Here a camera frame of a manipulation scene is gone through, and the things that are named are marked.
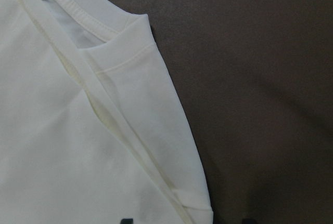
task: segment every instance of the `white fabric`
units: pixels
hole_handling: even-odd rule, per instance
[[[147,15],[0,0],[0,61],[1,224],[212,223]]]

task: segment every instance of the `white garment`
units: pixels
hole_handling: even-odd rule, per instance
[[[147,15],[0,0],[0,223],[212,223]]]

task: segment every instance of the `clothing tag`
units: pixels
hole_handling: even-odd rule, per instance
[[[122,219],[120,224],[133,224],[133,219]]]

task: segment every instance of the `brown surface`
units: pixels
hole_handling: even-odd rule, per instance
[[[215,222],[332,223],[333,0],[110,1],[149,15]]]

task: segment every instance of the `black object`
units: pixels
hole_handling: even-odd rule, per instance
[[[258,224],[254,219],[243,219],[241,224]]]
[[[133,224],[133,219],[122,219],[120,224]]]

